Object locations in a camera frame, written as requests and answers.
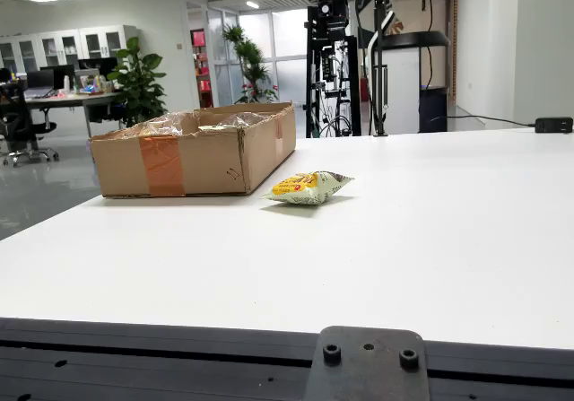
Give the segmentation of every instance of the white table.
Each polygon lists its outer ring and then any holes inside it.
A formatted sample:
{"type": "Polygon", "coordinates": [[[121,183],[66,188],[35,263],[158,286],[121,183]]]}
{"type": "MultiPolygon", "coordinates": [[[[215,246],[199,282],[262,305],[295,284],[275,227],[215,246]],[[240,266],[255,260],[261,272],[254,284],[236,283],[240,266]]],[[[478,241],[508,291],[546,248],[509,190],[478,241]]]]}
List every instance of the white table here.
{"type": "Polygon", "coordinates": [[[53,108],[74,108],[83,107],[83,114],[86,117],[88,136],[91,137],[90,114],[87,107],[94,105],[108,105],[116,99],[114,93],[104,94],[70,94],[65,98],[39,98],[26,100],[29,109],[53,109],[53,108]]]}
{"type": "Polygon", "coordinates": [[[574,135],[333,138],[248,197],[97,197],[0,243],[0,316],[574,348],[574,135]],[[320,207],[259,199],[296,172],[320,207]]]}

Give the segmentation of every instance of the plastic bag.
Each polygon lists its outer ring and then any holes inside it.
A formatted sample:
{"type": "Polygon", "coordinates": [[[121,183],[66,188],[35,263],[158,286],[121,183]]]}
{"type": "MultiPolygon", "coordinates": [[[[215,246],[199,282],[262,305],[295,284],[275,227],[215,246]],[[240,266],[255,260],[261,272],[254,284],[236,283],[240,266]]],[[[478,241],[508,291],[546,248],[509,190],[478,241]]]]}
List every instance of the plastic bag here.
{"type": "Polygon", "coordinates": [[[164,116],[124,129],[118,134],[118,137],[128,139],[138,136],[182,136],[183,127],[181,121],[189,114],[187,111],[170,112],[164,116]]]}
{"type": "Polygon", "coordinates": [[[260,116],[254,112],[239,112],[220,121],[217,126],[247,127],[256,125],[266,118],[266,116],[260,116]]]}
{"type": "Polygon", "coordinates": [[[352,180],[324,170],[297,174],[275,185],[263,198],[291,204],[320,205],[352,180]]]}

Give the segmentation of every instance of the green plant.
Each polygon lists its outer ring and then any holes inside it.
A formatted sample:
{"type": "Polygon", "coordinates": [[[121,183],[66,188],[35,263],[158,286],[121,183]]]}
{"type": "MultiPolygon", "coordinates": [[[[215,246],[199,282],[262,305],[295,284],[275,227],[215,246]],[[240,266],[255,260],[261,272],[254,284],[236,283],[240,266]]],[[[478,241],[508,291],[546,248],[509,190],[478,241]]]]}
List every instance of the green plant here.
{"type": "Polygon", "coordinates": [[[266,98],[267,102],[278,100],[276,91],[263,89],[260,85],[269,82],[269,72],[263,63],[263,53],[255,42],[245,35],[241,26],[226,26],[223,30],[223,39],[233,44],[233,49],[239,60],[241,73],[249,81],[243,85],[243,96],[235,103],[259,102],[266,98]]]}
{"type": "Polygon", "coordinates": [[[117,102],[126,104],[126,113],[122,118],[126,126],[131,127],[164,114],[165,102],[160,97],[165,93],[155,80],[166,74],[154,72],[163,57],[157,54],[142,56],[139,39],[131,38],[127,42],[127,49],[117,52],[117,60],[118,64],[114,72],[108,74],[108,79],[117,80],[122,85],[117,102]]]}

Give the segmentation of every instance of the black power adapter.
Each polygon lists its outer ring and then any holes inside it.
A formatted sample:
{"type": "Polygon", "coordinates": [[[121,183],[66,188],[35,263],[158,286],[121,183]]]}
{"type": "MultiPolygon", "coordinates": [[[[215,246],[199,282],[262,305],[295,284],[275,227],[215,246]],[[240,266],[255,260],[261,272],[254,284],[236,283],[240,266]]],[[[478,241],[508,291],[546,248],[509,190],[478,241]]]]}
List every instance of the black power adapter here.
{"type": "Polygon", "coordinates": [[[571,134],[573,124],[572,117],[537,118],[535,131],[537,134],[571,134]]]}

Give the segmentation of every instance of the snack bag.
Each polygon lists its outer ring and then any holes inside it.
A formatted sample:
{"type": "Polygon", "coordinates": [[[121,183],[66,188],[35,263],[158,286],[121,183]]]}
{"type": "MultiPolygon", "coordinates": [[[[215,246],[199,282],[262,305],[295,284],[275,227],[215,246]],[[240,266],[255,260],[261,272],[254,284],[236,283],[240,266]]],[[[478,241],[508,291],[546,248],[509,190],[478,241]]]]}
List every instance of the snack bag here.
{"type": "Polygon", "coordinates": [[[319,205],[351,180],[350,177],[324,170],[297,174],[275,185],[263,197],[291,204],[319,205]]]}

